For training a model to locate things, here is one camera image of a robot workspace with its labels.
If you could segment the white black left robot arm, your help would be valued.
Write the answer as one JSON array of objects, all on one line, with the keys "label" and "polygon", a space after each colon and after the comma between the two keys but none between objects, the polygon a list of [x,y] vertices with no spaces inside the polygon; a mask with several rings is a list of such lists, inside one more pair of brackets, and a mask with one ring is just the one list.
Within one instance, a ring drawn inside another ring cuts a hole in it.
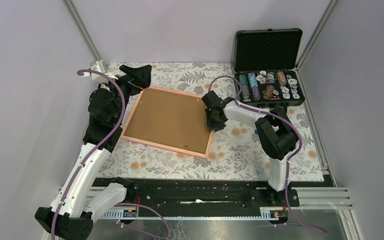
[{"label": "white black left robot arm", "polygon": [[119,68],[122,75],[110,75],[93,67],[81,69],[98,88],[89,97],[89,120],[77,161],[57,197],[48,207],[40,207],[35,219],[52,239],[85,240],[94,223],[109,209],[135,200],[131,180],[115,177],[105,190],[87,201],[87,196],[104,161],[112,154],[122,133],[122,121],[130,97],[151,85],[151,65]]}]

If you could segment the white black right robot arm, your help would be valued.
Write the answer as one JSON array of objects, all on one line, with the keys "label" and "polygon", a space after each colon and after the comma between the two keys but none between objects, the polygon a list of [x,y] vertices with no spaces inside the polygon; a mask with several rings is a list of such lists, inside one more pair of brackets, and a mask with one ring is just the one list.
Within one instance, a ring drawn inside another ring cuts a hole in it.
[{"label": "white black right robot arm", "polygon": [[283,108],[270,111],[242,104],[232,97],[222,99],[213,90],[206,93],[203,101],[206,127],[209,132],[218,132],[226,127],[227,121],[245,124],[256,130],[265,154],[269,156],[270,172],[267,201],[273,206],[281,205],[286,199],[290,183],[288,160],[293,156],[300,135],[292,125]]}]

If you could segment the floral tablecloth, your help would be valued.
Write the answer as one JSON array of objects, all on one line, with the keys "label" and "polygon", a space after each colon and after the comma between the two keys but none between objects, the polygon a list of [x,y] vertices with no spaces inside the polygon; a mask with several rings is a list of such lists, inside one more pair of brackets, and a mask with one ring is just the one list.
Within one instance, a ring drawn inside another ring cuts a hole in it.
[{"label": "floral tablecloth", "polygon": [[[154,87],[203,95],[214,90],[221,98],[234,97],[231,63],[153,63]],[[303,139],[300,152],[291,159],[292,181],[321,182],[320,165],[311,125],[303,105],[289,107],[287,116]],[[229,121],[213,135],[208,157],[146,146],[121,139],[99,170],[101,178],[150,178],[266,181],[271,165],[254,129]]]}]

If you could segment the green poker chip stack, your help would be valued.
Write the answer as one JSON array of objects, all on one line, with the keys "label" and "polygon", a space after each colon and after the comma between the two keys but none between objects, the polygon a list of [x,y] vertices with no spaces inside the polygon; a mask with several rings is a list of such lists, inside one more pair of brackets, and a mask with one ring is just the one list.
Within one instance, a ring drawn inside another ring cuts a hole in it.
[{"label": "green poker chip stack", "polygon": [[239,75],[239,82],[240,82],[241,87],[242,87],[241,95],[242,95],[243,102],[250,102],[251,98],[250,98],[250,91],[249,91],[247,76],[245,74],[240,74]]}]

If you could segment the blue purple poker chip stack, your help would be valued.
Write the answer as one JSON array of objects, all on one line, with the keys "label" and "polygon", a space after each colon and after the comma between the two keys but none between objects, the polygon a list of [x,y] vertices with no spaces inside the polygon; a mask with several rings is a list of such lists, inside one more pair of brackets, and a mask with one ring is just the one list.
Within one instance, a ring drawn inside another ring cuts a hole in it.
[{"label": "blue purple poker chip stack", "polygon": [[249,85],[251,87],[252,96],[254,101],[259,101],[261,99],[261,94],[259,91],[257,77],[254,72],[250,72],[247,74]]}]

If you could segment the lower orange poker chip stack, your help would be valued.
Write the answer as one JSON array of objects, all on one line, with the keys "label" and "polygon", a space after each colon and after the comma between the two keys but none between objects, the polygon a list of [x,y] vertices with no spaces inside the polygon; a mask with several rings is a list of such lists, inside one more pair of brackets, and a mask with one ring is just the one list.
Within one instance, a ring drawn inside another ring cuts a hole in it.
[{"label": "lower orange poker chip stack", "polygon": [[268,84],[262,93],[262,98],[265,100],[271,99],[272,95],[274,94],[274,90],[275,90],[275,87],[271,84]]}]

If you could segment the orange poker chip stack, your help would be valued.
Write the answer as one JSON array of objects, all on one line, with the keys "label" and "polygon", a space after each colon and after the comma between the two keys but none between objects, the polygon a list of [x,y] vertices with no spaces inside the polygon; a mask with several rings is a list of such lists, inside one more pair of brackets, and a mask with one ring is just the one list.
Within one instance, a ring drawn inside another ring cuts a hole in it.
[{"label": "orange poker chip stack", "polygon": [[272,95],[274,94],[274,90],[275,90],[275,87],[271,84],[268,84],[262,93],[262,98],[265,100],[271,99]]},{"label": "orange poker chip stack", "polygon": [[282,71],[278,71],[276,73],[278,83],[281,87],[285,87],[287,85],[287,78]]}]

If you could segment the black poker chip case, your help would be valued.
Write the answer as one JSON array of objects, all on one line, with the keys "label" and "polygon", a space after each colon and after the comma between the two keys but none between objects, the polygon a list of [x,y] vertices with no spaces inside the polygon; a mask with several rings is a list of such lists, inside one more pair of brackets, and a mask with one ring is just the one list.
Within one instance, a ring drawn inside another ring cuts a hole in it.
[{"label": "black poker chip case", "polygon": [[[291,107],[304,103],[305,96],[298,82],[295,63],[301,43],[303,31],[299,28],[240,30],[235,34],[233,69],[235,78],[239,75],[247,77],[250,102],[243,102],[242,92],[238,100],[257,108]],[[277,72],[283,72],[286,86],[280,86]],[[248,80],[248,73],[255,73],[261,99],[253,99]],[[267,85],[274,86],[271,99],[263,99],[263,91]],[[235,90],[242,90],[241,83]]]}]

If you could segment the upper orange poker chip stack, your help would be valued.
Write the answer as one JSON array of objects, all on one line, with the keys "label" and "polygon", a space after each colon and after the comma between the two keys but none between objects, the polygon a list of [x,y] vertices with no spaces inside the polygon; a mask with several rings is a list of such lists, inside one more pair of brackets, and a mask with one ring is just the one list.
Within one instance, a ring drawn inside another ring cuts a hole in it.
[{"label": "upper orange poker chip stack", "polygon": [[278,71],[276,73],[278,83],[281,87],[285,87],[287,85],[287,78],[282,71]]}]

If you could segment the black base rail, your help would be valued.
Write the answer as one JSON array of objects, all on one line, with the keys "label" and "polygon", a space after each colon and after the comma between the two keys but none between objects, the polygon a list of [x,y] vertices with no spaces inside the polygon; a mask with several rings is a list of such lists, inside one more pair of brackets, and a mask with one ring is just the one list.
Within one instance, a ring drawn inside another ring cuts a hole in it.
[{"label": "black base rail", "polygon": [[271,189],[267,181],[124,178],[126,203],[142,204],[164,217],[259,217],[261,210],[299,207],[296,190]]}]

